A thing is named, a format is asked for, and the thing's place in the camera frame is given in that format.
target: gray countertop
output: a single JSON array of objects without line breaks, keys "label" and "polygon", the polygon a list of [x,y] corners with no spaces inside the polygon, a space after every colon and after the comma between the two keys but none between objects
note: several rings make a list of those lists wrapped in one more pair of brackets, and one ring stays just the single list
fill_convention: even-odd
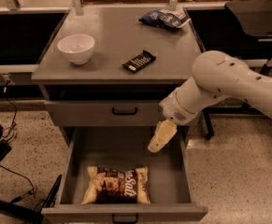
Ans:
[{"label": "gray countertop", "polygon": [[[52,41],[39,67],[33,73],[36,84],[158,83],[187,79],[191,64],[200,54],[189,25],[177,31],[149,27],[138,21],[156,7],[84,7],[83,16],[72,9]],[[95,39],[92,58],[74,65],[57,49],[63,37],[87,34]],[[122,63],[145,49],[156,56],[136,74]]]}]

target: snack bag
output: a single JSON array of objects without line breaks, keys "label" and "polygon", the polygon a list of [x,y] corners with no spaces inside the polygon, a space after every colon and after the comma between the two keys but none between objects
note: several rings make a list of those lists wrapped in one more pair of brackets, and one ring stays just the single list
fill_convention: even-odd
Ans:
[{"label": "snack bag", "polygon": [[191,18],[182,11],[171,11],[166,9],[150,11],[139,19],[139,21],[142,21],[149,26],[165,29],[181,28],[190,20]]},{"label": "snack bag", "polygon": [[125,172],[91,166],[91,178],[81,204],[87,203],[150,203],[146,190],[147,167]]}]

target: speckled floor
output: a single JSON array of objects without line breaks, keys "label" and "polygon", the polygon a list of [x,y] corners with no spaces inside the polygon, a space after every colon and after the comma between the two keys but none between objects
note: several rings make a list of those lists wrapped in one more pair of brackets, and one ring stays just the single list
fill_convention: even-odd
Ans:
[{"label": "speckled floor", "polygon": [[[37,186],[36,197],[19,205],[34,208],[46,198],[62,173],[67,146],[49,114],[39,103],[17,103],[16,138],[2,165],[28,176]],[[0,124],[6,128],[12,106],[0,102]],[[272,121],[263,117],[211,116],[215,136],[204,139],[201,120],[193,127],[188,162],[198,205],[208,207],[200,223],[272,224]],[[0,199],[23,195],[30,185],[0,167]],[[0,224],[23,223],[0,214]]]}]

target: blue chip bag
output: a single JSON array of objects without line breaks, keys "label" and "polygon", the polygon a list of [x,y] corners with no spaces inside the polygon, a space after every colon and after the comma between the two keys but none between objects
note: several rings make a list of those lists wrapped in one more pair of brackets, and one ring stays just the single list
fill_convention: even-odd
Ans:
[{"label": "blue chip bag", "polygon": [[158,9],[148,12],[139,19],[139,21],[149,26],[174,29],[183,27],[190,19],[191,18],[182,11]]}]

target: drawer handle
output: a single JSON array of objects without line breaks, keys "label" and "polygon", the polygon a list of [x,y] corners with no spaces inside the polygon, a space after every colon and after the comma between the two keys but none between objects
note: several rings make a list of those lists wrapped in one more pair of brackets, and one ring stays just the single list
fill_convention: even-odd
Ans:
[{"label": "drawer handle", "polygon": [[132,110],[131,112],[120,111],[113,107],[111,109],[111,112],[114,116],[133,116],[137,113],[137,107],[135,107],[134,110]]},{"label": "drawer handle", "polygon": [[137,223],[138,221],[138,214],[136,214],[135,216],[127,216],[127,215],[112,215],[112,222],[114,224],[123,224],[123,223]]}]

